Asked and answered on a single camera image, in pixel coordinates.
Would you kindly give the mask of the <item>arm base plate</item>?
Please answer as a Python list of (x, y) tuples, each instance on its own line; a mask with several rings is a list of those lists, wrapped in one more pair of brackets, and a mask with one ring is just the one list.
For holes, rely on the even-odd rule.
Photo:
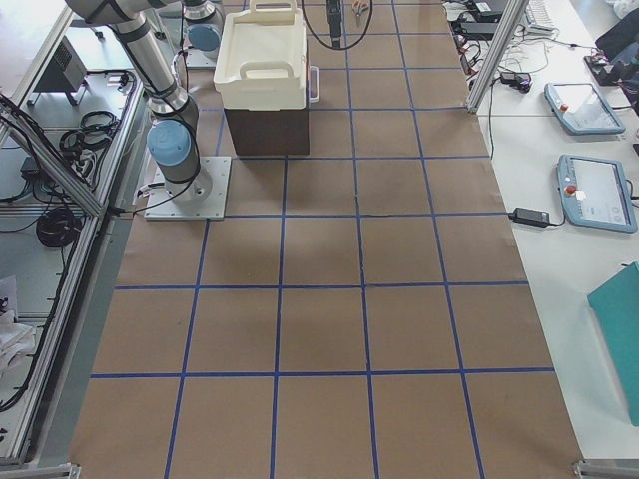
[(207, 52), (202, 52), (197, 49), (188, 49), (187, 53), (187, 67), (190, 70), (206, 70), (216, 68), (217, 59), (213, 58)]
[(181, 189), (174, 184), (166, 189), (164, 175), (155, 167), (153, 183), (162, 185), (150, 190), (144, 217), (153, 221), (222, 220), (231, 166), (230, 157), (201, 157), (199, 175), (184, 193), (172, 200)]

